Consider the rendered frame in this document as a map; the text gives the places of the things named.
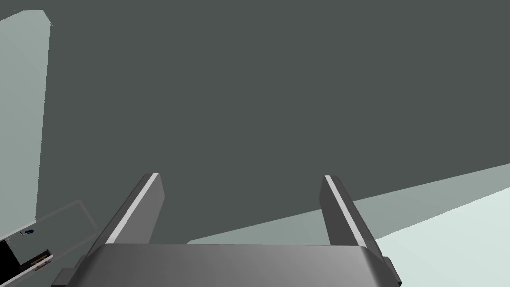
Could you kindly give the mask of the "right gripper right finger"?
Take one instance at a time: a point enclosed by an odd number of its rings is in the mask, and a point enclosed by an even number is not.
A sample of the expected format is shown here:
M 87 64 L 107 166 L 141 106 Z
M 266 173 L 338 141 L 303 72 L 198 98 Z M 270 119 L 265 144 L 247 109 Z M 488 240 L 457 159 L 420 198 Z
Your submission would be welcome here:
M 371 252 L 378 251 L 375 239 L 338 177 L 323 177 L 319 202 L 331 245 L 362 246 Z

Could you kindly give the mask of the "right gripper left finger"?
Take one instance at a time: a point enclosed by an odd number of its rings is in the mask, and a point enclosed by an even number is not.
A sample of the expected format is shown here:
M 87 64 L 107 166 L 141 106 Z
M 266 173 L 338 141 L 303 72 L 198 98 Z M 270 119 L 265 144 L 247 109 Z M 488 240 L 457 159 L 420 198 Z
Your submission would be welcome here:
M 165 200 L 160 173 L 148 173 L 130 193 L 92 245 L 147 244 Z

